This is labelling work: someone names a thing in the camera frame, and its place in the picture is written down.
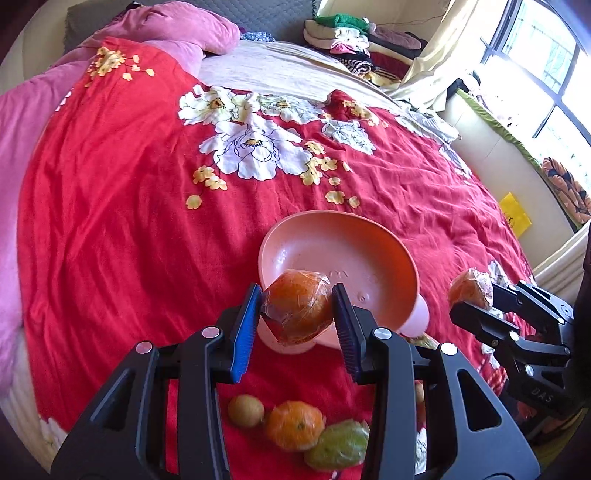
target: plastic wrap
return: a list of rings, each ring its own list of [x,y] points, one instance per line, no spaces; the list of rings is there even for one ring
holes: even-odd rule
[[[267,437],[286,452],[305,452],[318,442],[326,418],[318,408],[302,401],[286,401],[267,417]]]
[[[312,340],[333,321],[329,279],[304,270],[286,270],[263,294],[261,314],[277,341]]]
[[[345,420],[326,427],[318,444],[304,454],[308,466],[320,472],[343,470],[365,459],[369,426],[366,422]]]
[[[449,287],[449,305],[469,301],[481,309],[492,308],[492,280],[488,273],[470,268],[458,275]]]
[[[439,342],[426,333],[418,337],[406,337],[406,341],[411,345],[422,346],[431,350],[436,350],[439,346]]]

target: yellow paper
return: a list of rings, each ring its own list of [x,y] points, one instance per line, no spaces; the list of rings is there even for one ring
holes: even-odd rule
[[[519,238],[531,226],[531,220],[517,199],[509,192],[499,205],[513,233]]]

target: metal screw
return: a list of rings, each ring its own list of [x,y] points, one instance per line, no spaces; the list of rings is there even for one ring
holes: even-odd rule
[[[150,342],[140,342],[135,346],[135,351],[143,355],[152,351],[152,344]]]
[[[392,338],[392,332],[387,328],[376,328],[374,330],[374,337],[379,338],[380,340],[388,340]]]
[[[457,346],[455,346],[453,343],[442,343],[441,351],[446,355],[453,356],[457,353]]]
[[[201,335],[204,338],[215,338],[220,334],[220,329],[217,327],[205,327],[201,330]]]

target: green fruit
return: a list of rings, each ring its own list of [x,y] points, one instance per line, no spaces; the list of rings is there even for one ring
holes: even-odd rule
[[[322,432],[318,443],[304,454],[308,466],[320,472],[342,470],[359,465],[365,459],[369,426],[366,422],[345,420]]]

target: window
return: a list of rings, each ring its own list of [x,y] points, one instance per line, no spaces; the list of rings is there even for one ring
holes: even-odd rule
[[[486,105],[591,189],[591,61],[544,0],[499,3],[500,23],[492,35],[484,25],[477,68]]]

